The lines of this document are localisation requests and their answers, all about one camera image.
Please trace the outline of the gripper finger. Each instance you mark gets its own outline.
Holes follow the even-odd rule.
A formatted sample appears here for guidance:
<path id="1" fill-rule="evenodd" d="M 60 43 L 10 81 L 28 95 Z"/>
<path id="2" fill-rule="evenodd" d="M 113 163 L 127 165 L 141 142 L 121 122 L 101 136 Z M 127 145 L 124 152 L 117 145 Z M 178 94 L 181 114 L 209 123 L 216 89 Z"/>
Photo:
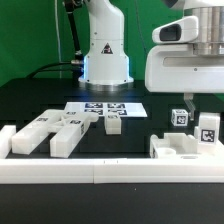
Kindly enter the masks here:
<path id="1" fill-rule="evenodd" d="M 191 121 L 193 121 L 195 117 L 195 105 L 194 105 L 193 99 L 194 99 L 193 93 L 184 94 L 184 102 L 187 108 L 189 109 L 189 117 Z"/>

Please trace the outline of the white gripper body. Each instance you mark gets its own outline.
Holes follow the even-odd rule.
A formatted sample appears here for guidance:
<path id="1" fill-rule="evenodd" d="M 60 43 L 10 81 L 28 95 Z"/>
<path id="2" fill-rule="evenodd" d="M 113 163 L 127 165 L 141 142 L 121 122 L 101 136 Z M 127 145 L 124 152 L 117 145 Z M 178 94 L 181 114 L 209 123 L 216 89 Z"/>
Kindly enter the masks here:
<path id="1" fill-rule="evenodd" d="M 153 47 L 146 61 L 150 92 L 224 93 L 224 56 L 197 56 L 190 44 Z"/>

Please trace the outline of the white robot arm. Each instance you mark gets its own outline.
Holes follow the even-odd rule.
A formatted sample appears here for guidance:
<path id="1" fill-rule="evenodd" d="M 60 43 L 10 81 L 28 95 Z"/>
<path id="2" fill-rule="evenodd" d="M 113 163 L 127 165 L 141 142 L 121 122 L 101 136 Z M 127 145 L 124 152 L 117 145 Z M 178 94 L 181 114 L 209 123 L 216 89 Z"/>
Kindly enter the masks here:
<path id="1" fill-rule="evenodd" d="M 224 93 L 224 0 L 162 0 L 183 17 L 153 30 L 145 86 L 151 92 L 182 93 L 189 109 L 195 93 Z M 69 18 L 81 86 L 115 91 L 133 84 L 124 52 L 124 15 L 110 0 L 63 0 Z M 90 50 L 84 55 L 73 12 L 85 6 Z"/>

